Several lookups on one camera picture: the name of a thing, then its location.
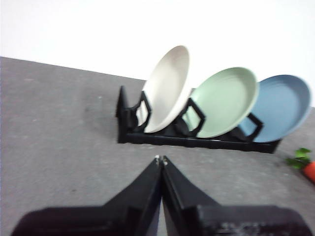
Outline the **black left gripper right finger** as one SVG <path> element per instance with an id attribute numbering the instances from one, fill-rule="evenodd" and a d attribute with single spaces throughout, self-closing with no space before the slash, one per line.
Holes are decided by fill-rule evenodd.
<path id="1" fill-rule="evenodd" d="M 195 186 L 166 156 L 161 158 L 162 200 L 172 236 L 306 236 L 296 211 L 272 205 L 221 205 Z"/>

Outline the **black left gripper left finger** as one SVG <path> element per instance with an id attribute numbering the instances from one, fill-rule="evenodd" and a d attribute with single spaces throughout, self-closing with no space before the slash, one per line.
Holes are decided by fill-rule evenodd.
<path id="1" fill-rule="evenodd" d="M 48 207 L 26 213 L 13 236 L 155 236 L 162 164 L 157 156 L 121 192 L 101 206 Z"/>

